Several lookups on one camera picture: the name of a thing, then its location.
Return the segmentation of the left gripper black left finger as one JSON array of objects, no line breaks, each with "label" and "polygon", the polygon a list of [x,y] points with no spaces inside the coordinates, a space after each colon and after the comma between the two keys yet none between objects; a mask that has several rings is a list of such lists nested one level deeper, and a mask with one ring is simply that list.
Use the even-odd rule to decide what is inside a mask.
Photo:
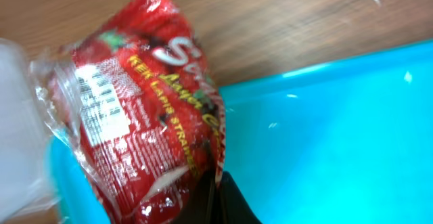
[{"label": "left gripper black left finger", "polygon": [[212,224],[214,197],[217,191],[214,171],[206,171],[193,189],[186,206],[172,224]]}]

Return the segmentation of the red snack wrapper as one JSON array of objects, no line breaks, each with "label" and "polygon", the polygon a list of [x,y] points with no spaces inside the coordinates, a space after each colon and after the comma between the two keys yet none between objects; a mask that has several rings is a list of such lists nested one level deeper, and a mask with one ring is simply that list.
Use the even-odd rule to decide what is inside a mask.
[{"label": "red snack wrapper", "polygon": [[113,223],[169,223],[221,181],[223,99],[172,0],[131,0],[62,53],[30,65],[37,101]]}]

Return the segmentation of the white tissue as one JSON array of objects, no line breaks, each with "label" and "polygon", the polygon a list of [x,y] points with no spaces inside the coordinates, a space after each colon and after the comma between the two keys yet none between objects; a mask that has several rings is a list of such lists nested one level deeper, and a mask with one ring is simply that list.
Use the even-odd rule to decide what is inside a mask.
[{"label": "white tissue", "polygon": [[1,39],[1,222],[57,203],[45,153],[50,136],[19,45]]}]

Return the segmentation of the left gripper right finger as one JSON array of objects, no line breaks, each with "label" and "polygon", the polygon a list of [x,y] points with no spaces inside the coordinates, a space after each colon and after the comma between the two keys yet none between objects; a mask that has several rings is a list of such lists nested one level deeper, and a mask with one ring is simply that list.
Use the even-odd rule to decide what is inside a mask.
[{"label": "left gripper right finger", "polygon": [[261,224],[249,207],[233,177],[224,172],[212,205],[214,224]]}]

